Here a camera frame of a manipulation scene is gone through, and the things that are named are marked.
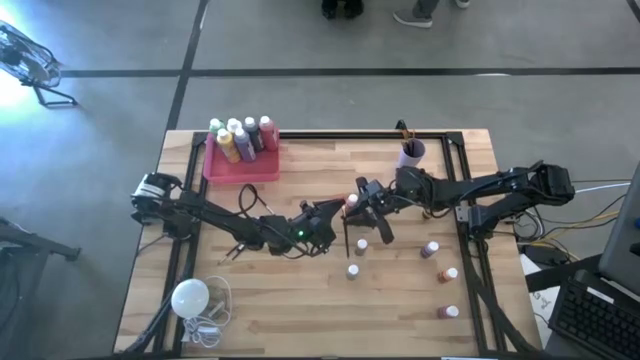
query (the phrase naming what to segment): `paint bottle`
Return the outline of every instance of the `paint bottle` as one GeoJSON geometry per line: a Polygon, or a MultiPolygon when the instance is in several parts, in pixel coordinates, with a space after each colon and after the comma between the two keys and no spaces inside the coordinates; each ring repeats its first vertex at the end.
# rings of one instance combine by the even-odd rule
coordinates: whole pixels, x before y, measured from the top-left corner
{"type": "Polygon", "coordinates": [[[233,135],[231,135],[227,130],[218,130],[216,142],[230,163],[234,164],[240,161],[240,154],[238,153],[238,149],[236,149],[236,145],[233,143],[233,135]]]}
{"type": "Polygon", "coordinates": [[[278,133],[276,132],[275,124],[268,116],[260,118],[260,133],[262,134],[262,141],[264,141],[264,147],[267,151],[277,151],[278,133]]]}
{"type": "Polygon", "coordinates": [[[440,249],[440,244],[435,241],[429,241],[429,243],[425,245],[422,250],[420,250],[420,255],[422,255],[423,258],[427,259],[431,255],[435,254],[438,249],[440,249]]]}
{"type": "Polygon", "coordinates": [[[347,200],[345,201],[345,205],[347,205],[347,208],[354,207],[357,203],[358,195],[356,194],[349,195],[349,197],[347,197],[347,200]]]}
{"type": "Polygon", "coordinates": [[[347,279],[355,280],[359,272],[360,268],[358,268],[358,265],[349,265],[347,268],[347,279]]]}
{"type": "Polygon", "coordinates": [[[356,243],[356,255],[358,256],[364,255],[364,252],[367,251],[368,246],[369,246],[369,243],[367,243],[367,240],[365,239],[358,240],[358,242],[356,243]]]}
{"type": "Polygon", "coordinates": [[[447,305],[438,309],[440,319],[453,319],[460,315],[460,310],[455,305],[447,305]]]}
{"type": "Polygon", "coordinates": [[[457,277],[458,277],[458,270],[456,268],[449,268],[445,271],[438,273],[438,280],[443,284],[457,277]]]}
{"type": "Polygon", "coordinates": [[[236,118],[231,118],[229,119],[229,121],[227,121],[227,131],[229,133],[235,134],[236,130],[241,128],[242,128],[242,123],[240,122],[240,120],[236,118]]]}
{"type": "Polygon", "coordinates": [[[262,134],[260,134],[260,128],[256,124],[256,119],[248,117],[244,119],[244,130],[249,134],[251,144],[256,152],[264,150],[264,143],[262,142],[262,134]]]}
{"type": "Polygon", "coordinates": [[[218,130],[224,129],[224,123],[216,118],[211,119],[209,121],[209,132],[213,136],[218,136],[218,130]]]}
{"type": "Polygon", "coordinates": [[[233,141],[236,143],[242,160],[246,162],[256,161],[256,152],[253,150],[253,145],[251,145],[251,139],[243,128],[236,130],[236,136],[233,137],[233,141]]]}

